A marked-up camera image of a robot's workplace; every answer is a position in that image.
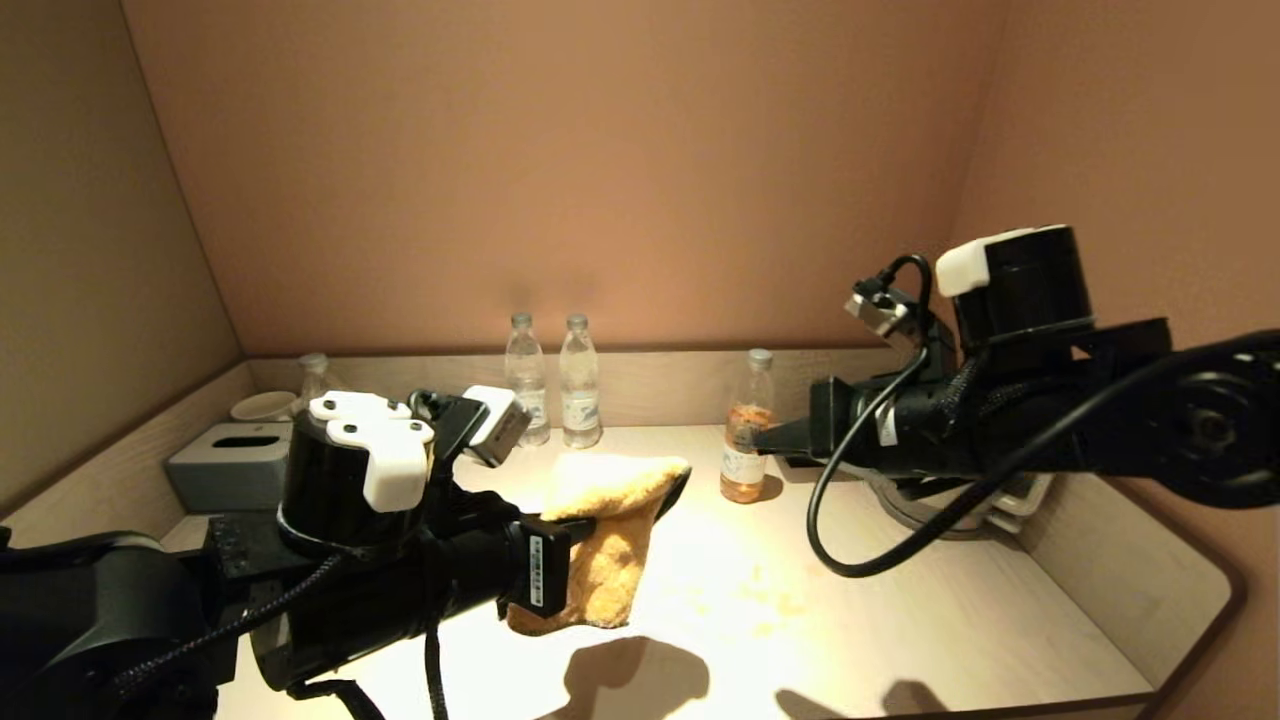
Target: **white bowl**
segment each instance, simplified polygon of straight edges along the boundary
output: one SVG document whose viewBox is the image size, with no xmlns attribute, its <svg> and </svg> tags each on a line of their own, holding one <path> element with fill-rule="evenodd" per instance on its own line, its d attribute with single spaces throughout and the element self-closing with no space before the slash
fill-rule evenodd
<svg viewBox="0 0 1280 720">
<path fill-rule="evenodd" d="M 262 392 L 241 400 L 232 407 L 232 419 L 241 423 L 278 423 L 292 419 L 293 401 L 298 398 L 292 392 L 278 389 Z"/>
</svg>

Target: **gray tissue box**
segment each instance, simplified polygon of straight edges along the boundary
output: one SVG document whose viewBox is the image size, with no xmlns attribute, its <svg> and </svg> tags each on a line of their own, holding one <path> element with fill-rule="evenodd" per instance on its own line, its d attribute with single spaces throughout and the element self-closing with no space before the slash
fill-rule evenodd
<svg viewBox="0 0 1280 720">
<path fill-rule="evenodd" d="M 178 451 L 165 473 L 188 512 L 274 510 L 293 423 L 223 423 Z"/>
</svg>

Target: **glass bottle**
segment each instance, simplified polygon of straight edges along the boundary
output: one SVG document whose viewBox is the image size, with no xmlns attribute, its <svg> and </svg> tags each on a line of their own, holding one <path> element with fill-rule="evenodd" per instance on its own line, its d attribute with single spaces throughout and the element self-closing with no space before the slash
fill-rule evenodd
<svg viewBox="0 0 1280 720">
<path fill-rule="evenodd" d="M 586 332 L 586 315 L 570 315 L 564 324 L 568 334 L 559 357 L 564 445 L 585 448 L 600 442 L 599 357 Z"/>
<path fill-rule="evenodd" d="M 764 456 L 755 434 L 773 424 L 773 354 L 756 347 L 746 354 L 746 374 L 733 387 L 724 423 L 721 495 L 733 502 L 754 502 L 764 489 Z"/>
<path fill-rule="evenodd" d="M 307 405 L 330 389 L 351 389 L 347 383 L 329 369 L 329 356 L 324 352 L 308 352 L 298 357 L 302 366 L 302 389 L 293 404 L 293 415 L 307 409 Z"/>
<path fill-rule="evenodd" d="M 552 434 L 552 427 L 547 421 L 547 369 L 543 347 L 534 337 L 534 316 L 529 313 L 511 316 L 504 372 L 507 387 L 516 392 L 516 400 L 531 418 L 529 428 L 520 437 L 520 445 L 530 447 L 545 443 Z"/>
</svg>

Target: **wooden tabletop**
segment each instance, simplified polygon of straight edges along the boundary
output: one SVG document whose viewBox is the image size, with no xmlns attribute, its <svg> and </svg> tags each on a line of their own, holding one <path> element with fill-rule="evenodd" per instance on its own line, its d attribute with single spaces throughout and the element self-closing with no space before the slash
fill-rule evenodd
<svg viewBox="0 0 1280 720">
<path fill-rule="evenodd" d="M 454 719 L 881 717 L 1152 692 L 1107 637 L 1015 543 L 940 542 L 869 579 L 813 556 L 805 507 L 817 470 L 771 459 L 765 501 L 718 492 L 719 427 L 609 428 L 590 452 L 682 455 L 680 503 L 654 529 L 631 625 L 526 638 L 483 606 L 440 628 Z M 458 482 L 536 510 L 559 430 L 495 470 L 458 461 Z M 198 544 L 188 518 L 165 542 Z M 906 536 L 863 482 L 827 492 L 820 529 L 841 560 Z M 394 592 L 387 588 L 381 592 Z M 294 702 L 257 675 L 247 638 L 219 717 L 347 717 L 330 698 Z M 388 720 L 429 717 L 421 639 L 344 667 Z"/>
</svg>

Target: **white mount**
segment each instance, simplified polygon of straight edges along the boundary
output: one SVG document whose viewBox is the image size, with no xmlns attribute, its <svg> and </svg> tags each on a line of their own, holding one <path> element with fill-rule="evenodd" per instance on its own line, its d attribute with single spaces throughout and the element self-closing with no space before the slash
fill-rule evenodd
<svg viewBox="0 0 1280 720">
<path fill-rule="evenodd" d="M 329 391 L 307 410 L 334 445 L 369 451 L 365 502 L 375 512 L 412 510 L 422 501 L 435 432 L 408 405 L 371 392 Z"/>
<path fill-rule="evenodd" d="M 987 266 L 987 246 L 1015 237 L 1034 234 L 1038 232 L 1065 228 L 1066 225 L 1044 225 L 1042 228 L 1018 228 L 988 237 L 970 240 L 947 250 L 938 258 L 933 277 L 938 283 L 938 292 L 943 297 L 964 295 L 970 290 L 987 287 L 991 283 L 991 268 Z"/>
</svg>

